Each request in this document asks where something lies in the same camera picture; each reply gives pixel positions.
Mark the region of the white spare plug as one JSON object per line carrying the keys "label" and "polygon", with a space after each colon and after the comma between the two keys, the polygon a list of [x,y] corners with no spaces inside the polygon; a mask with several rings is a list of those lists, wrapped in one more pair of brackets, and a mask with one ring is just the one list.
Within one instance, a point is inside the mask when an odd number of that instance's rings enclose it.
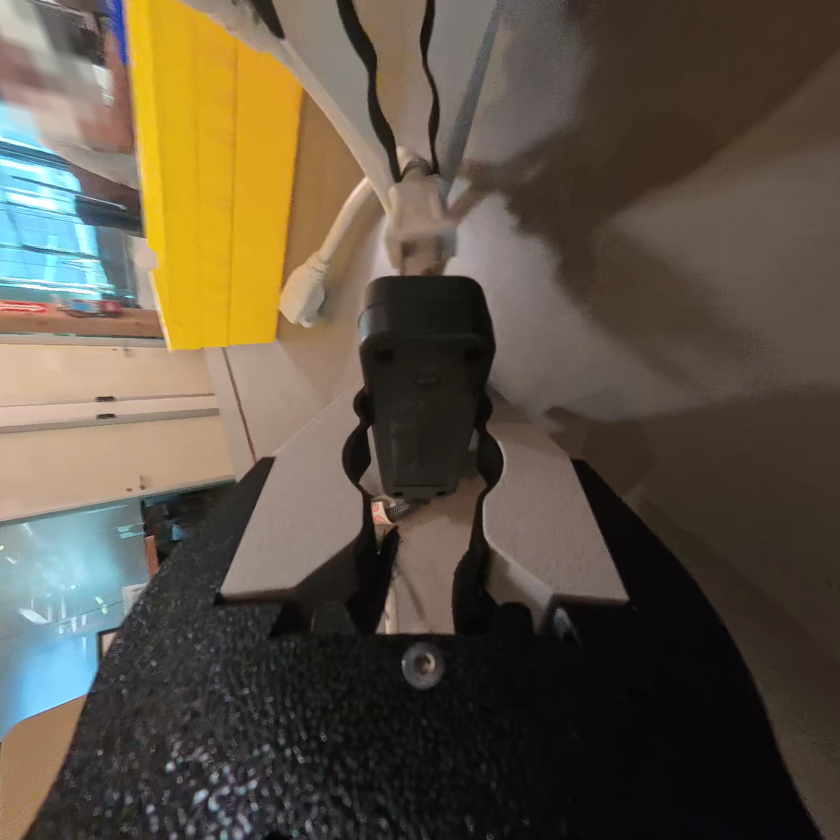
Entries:
{"label": "white spare plug", "polygon": [[313,328],[326,300],[325,280],[329,262],[315,252],[285,281],[279,300],[279,312],[291,324]]}

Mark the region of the black power adapter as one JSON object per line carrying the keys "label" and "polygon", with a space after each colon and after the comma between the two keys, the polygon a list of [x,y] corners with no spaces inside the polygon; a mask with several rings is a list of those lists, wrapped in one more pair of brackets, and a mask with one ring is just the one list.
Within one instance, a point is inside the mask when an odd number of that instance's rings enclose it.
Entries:
{"label": "black power adapter", "polygon": [[496,352],[482,286],[467,276],[376,278],[359,329],[385,494],[405,501],[452,494]]}

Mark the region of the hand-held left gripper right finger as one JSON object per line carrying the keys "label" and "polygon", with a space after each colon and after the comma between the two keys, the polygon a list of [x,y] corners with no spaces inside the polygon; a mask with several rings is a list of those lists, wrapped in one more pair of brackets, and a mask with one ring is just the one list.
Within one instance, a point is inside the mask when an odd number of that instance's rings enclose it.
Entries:
{"label": "hand-held left gripper right finger", "polygon": [[621,608],[629,595],[571,457],[515,406],[485,395],[476,415],[476,500],[453,579],[458,635],[512,614],[538,635],[572,632],[574,607]]}

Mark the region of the white cabinet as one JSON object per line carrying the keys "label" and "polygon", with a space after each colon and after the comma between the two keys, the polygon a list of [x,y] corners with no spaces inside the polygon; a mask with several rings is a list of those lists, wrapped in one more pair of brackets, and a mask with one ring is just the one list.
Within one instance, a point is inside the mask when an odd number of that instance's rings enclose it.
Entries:
{"label": "white cabinet", "polygon": [[235,477],[201,350],[2,343],[2,521]]}

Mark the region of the yellow plastic bin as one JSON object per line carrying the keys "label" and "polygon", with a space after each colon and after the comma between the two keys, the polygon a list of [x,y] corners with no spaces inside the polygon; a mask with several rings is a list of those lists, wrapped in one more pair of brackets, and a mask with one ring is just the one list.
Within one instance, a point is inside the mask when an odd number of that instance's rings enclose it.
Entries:
{"label": "yellow plastic bin", "polygon": [[143,224],[171,350],[272,343],[302,87],[186,2],[124,2]]}

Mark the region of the wooden shelf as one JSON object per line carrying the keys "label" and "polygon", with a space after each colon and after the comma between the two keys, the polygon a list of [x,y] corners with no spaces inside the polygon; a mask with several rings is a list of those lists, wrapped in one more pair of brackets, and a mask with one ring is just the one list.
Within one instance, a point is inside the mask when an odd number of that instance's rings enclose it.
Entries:
{"label": "wooden shelf", "polygon": [[48,306],[36,311],[1,310],[2,334],[69,335],[82,338],[163,340],[154,310],[123,309],[118,314],[74,314]]}

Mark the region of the glass window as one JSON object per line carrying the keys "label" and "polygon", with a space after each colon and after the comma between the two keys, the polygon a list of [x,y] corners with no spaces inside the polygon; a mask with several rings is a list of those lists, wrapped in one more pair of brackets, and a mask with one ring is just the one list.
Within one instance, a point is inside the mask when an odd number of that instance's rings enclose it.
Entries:
{"label": "glass window", "polygon": [[140,308],[133,241],[142,234],[133,199],[83,185],[26,122],[2,109],[3,300],[116,301]]}

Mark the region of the dark glass panel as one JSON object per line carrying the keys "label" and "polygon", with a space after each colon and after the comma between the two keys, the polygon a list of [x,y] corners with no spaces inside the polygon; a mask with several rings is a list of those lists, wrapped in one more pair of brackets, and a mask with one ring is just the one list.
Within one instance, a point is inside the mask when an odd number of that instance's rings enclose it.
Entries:
{"label": "dark glass panel", "polygon": [[110,500],[1,527],[1,737],[90,689],[102,639],[231,482]]}

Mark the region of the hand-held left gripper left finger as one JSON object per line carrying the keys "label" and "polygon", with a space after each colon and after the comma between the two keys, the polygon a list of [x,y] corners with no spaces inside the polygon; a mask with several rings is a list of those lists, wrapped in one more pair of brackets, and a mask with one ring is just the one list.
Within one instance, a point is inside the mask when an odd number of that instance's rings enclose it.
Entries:
{"label": "hand-held left gripper left finger", "polygon": [[383,629],[400,543],[375,523],[363,484],[372,425],[365,391],[343,395],[275,453],[219,595],[275,602],[280,633]]}

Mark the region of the white power plug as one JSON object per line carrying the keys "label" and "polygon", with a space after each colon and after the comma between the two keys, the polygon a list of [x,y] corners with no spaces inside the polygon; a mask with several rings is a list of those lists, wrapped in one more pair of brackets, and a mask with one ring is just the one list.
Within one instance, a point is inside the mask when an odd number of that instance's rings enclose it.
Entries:
{"label": "white power plug", "polygon": [[414,151],[399,146],[396,159],[402,179],[388,191],[388,258],[398,276],[441,276],[457,249],[457,223],[448,210],[447,185]]}

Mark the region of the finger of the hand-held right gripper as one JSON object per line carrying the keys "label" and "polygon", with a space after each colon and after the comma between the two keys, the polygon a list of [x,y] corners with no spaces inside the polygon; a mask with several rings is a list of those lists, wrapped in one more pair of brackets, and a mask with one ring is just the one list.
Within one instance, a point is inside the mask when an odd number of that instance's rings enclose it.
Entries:
{"label": "finger of the hand-held right gripper", "polygon": [[196,9],[259,53],[276,58],[346,143],[386,212],[402,180],[377,90],[371,37],[351,1],[198,1]]}
{"label": "finger of the hand-held right gripper", "polygon": [[501,17],[499,1],[428,1],[419,47],[432,104],[430,163],[442,187],[453,185],[476,116]]}

